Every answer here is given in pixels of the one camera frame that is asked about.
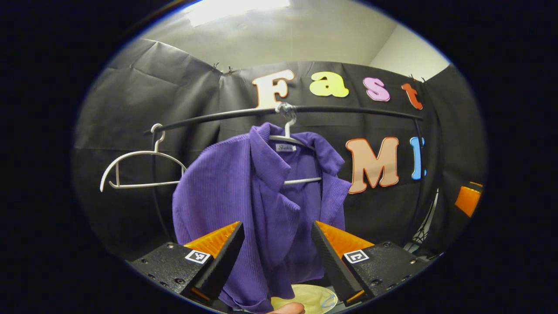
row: hand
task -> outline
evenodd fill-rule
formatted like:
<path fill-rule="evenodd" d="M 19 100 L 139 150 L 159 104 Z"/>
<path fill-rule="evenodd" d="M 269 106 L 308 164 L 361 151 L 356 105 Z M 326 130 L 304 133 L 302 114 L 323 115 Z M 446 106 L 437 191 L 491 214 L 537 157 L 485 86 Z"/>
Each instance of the hand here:
<path fill-rule="evenodd" d="M 271 311 L 267 314 L 304 314 L 306 311 L 304 310 L 304 305 L 298 302 L 292 302 L 289 304 L 285 304 L 282 307 Z"/>

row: letter m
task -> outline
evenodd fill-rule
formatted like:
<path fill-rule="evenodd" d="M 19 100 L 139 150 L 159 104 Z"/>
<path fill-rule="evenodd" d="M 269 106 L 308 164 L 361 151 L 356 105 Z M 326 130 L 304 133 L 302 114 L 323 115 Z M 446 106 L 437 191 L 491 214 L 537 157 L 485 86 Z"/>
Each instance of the letter m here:
<path fill-rule="evenodd" d="M 353 154 L 353 185 L 349 194 L 364 192 L 368 186 L 364 182 L 364 175 L 368 182 L 375 188 L 380 183 L 381 187 L 389 187 L 399 182 L 397 175 L 397 147 L 399 140 L 396 137 L 386 137 L 378 152 L 378 157 L 366 139 L 349 140 L 345 147 Z"/>

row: ceiling light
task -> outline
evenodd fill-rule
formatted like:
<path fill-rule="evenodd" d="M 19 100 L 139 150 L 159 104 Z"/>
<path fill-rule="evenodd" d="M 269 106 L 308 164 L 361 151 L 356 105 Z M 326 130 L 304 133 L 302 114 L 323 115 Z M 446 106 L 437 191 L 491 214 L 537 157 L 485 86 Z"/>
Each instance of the ceiling light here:
<path fill-rule="evenodd" d="M 284 8 L 289 0 L 202 0 L 184 11 L 193 27 L 251 10 Z"/>

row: shirt collar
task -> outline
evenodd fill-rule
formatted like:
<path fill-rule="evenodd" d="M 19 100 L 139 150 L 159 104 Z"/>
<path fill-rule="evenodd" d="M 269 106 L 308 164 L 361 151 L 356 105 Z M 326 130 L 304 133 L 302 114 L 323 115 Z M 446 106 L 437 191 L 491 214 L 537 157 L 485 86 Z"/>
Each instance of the shirt collar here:
<path fill-rule="evenodd" d="M 269 122 L 253 126 L 249 132 L 250 150 L 258 177 L 271 189 L 279 191 L 291 167 L 269 146 L 270 135 L 284 136 L 285 130 Z M 316 159 L 322 171 L 335 176 L 345 164 L 343 158 L 322 136 L 313 132 L 302 132 L 291 134 L 291 137 L 316 150 Z"/>

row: black metal rack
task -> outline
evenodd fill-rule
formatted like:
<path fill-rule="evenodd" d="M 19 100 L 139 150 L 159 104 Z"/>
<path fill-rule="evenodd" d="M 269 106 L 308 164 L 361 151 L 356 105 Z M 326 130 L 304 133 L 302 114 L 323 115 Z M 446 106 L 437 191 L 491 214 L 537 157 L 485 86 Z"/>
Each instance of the black metal rack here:
<path fill-rule="evenodd" d="M 360 107 L 343 107 L 343 106 L 291 106 L 291 107 L 294 109 L 294 111 L 296 113 L 305 113 L 305 112 L 366 113 L 366 114 L 370 114 L 370 115 L 391 116 L 391 117 L 399 117 L 399 118 L 406 118 L 406 119 L 413 120 L 414 125 L 415 125 L 416 134 L 417 134 L 417 137 L 418 137 L 418 147 L 419 147 L 420 159 L 421 159 L 421 169 L 420 169 L 421 179 L 420 179 L 420 183 L 419 183 L 419 187 L 418 187 L 418 197 L 417 197 L 417 202 L 416 202 L 416 205 L 415 205 L 415 211 L 413 213 L 413 218 L 411 220 L 411 223 L 410 223 L 409 227 L 412 226 L 412 224 L 414 223 L 414 221 L 416 219 L 416 215 L 417 215 L 417 212 L 418 212 L 420 199 L 421 199 L 421 196 L 422 196 L 423 181 L 424 181 L 424 170 L 423 170 L 423 167 L 424 167 L 423 159 L 424 159 L 424 157 L 423 157 L 423 154 L 422 154 L 423 144 L 422 144 L 422 140 L 421 140 L 422 136 L 421 136 L 420 126 L 419 126 L 419 121 L 424 120 L 422 117 L 415 116 L 415 115 L 409 115 L 407 113 L 400 113 L 400 112 L 396 112 L 396 111 L 390 111 L 390 110 L 379 110 L 379 109 L 360 108 Z M 179 122 L 171 123 L 171 124 L 168 124 L 168 125 L 159 126 L 159 127 L 155 128 L 153 133 L 151 132 L 151 129 L 149 129 L 149 130 L 144 131 L 143 135 L 149 135 L 149 134 L 153 135 L 152 148 L 155 148 L 155 142 L 156 142 L 158 132 L 178 129 L 179 127 L 185 127 L 187 125 L 192 125 L 192 124 L 196 124 L 196 123 L 210 122 L 210 121 L 216 121 L 216 120 L 224 120 L 224 119 L 237 118 L 237 117 L 265 116 L 265 115 L 276 115 L 276 114 L 277 114 L 277 112 L 276 112 L 275 108 L 254 108 L 254 109 L 243 109 L 243 110 L 220 112 L 220 113 L 214 113 L 214 114 L 211 114 L 211 115 L 193 117 L 193 118 L 185 119 L 185 120 L 182 120 L 182 121 L 179 121 Z M 153 156 L 152 172 L 153 172 L 152 173 L 153 174 L 153 181 L 156 182 L 155 156 Z M 169 239 L 176 242 L 176 239 L 174 239 L 174 237 L 171 237 L 171 235 L 167 231 L 167 229 L 165 227 L 165 224 L 163 222 L 163 219 L 162 219 L 162 216 L 161 216 L 161 211 L 159 210 L 159 206 L 158 206 L 158 198 L 157 198 L 156 189 L 153 190 L 153 198 L 154 198 L 154 201 L 155 201 L 155 207 L 157 209 L 157 214 L 159 216 L 161 226 L 163 227 L 164 232 L 169 237 Z"/>

